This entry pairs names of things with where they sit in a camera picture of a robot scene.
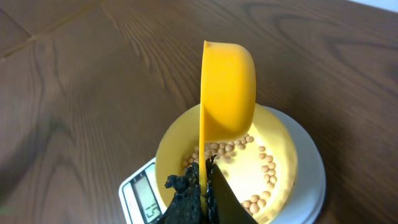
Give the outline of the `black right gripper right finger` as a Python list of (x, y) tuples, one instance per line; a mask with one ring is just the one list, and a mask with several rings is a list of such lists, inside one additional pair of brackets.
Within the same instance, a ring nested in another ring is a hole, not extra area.
[(211, 224), (257, 224), (257, 221), (245, 210), (226, 181), (214, 159), (206, 160), (207, 190), (205, 202)]

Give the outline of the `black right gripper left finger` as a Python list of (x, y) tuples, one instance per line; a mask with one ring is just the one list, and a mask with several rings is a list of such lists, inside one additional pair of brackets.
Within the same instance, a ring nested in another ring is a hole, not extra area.
[(201, 223), (201, 190), (198, 180), (199, 165), (194, 162), (184, 175), (167, 177), (165, 188), (173, 188), (174, 197), (157, 224)]

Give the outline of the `yellow plastic measuring scoop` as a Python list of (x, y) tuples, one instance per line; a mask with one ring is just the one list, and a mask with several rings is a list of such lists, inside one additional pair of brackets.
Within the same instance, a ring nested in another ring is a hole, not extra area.
[(251, 54), (238, 44), (204, 41), (201, 64), (199, 184), (203, 213), (207, 213), (207, 142), (242, 137), (252, 124), (256, 100), (256, 71)]

